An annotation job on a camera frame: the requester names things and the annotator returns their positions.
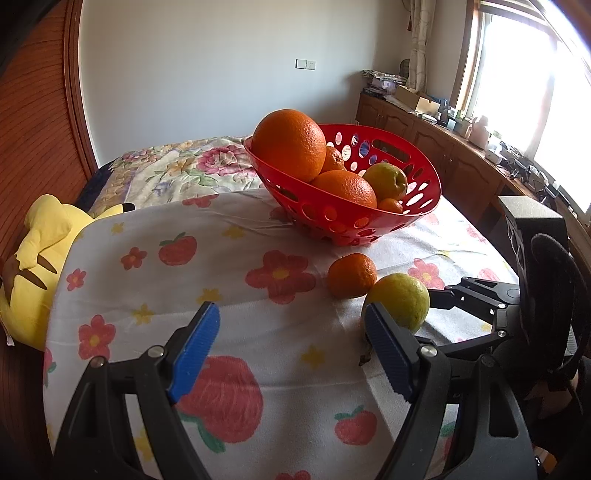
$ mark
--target dark fabric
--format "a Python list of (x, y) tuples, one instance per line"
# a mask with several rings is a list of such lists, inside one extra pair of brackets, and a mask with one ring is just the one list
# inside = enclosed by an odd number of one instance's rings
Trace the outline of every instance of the dark fabric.
[(100, 191), (103, 189), (107, 183), (107, 180), (109, 180), (109, 177), (113, 173), (110, 168), (112, 163), (113, 162), (107, 163), (107, 165), (103, 165), (96, 171), (76, 200), (76, 203), (74, 204), (75, 207), (78, 207), (80, 210), (88, 213), (100, 195)]

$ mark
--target cabinet door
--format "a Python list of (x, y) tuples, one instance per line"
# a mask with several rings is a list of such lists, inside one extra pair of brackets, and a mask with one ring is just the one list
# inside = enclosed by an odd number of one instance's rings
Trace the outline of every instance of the cabinet door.
[(394, 105), (385, 105), (382, 111), (382, 129), (410, 140), (414, 116), (402, 111)]
[(454, 147), (451, 159), (445, 197), (476, 225), (493, 201), (501, 176), (485, 159), (462, 145)]
[(359, 96), (359, 106), (357, 107), (355, 119), (360, 125), (379, 127), (381, 102), (383, 101), (363, 93)]
[(453, 140), (445, 133), (439, 132), (436, 127), (420, 119), (414, 121), (409, 140), (431, 161), (441, 180), (441, 190), (445, 193), (446, 173)]

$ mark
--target white wall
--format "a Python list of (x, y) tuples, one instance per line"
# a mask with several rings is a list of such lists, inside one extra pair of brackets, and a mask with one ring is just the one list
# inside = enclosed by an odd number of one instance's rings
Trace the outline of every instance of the white wall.
[(350, 122), (359, 71), (398, 71), (405, 21), (400, 0), (85, 0), (80, 80), (97, 159), (248, 135), (279, 108)]

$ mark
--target stuffed toy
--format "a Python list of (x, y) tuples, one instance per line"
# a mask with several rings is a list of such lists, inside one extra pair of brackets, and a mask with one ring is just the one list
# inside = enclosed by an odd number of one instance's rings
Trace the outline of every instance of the stuffed toy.
[[(123, 213), (130, 204), (111, 207), (96, 218)], [(0, 321), (15, 340), (45, 349), (53, 294), (70, 247), (78, 234), (95, 221), (53, 195), (42, 195), (27, 212), (27, 236), (2, 269)]]

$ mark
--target yellow flower print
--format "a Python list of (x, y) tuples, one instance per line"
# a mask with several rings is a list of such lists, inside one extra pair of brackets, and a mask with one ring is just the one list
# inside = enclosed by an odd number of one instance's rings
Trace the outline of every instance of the yellow flower print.
[(148, 310), (148, 306), (143, 303), (139, 310), (134, 310), (133, 316), (135, 317), (135, 324), (141, 325), (143, 323), (150, 323), (154, 312)]

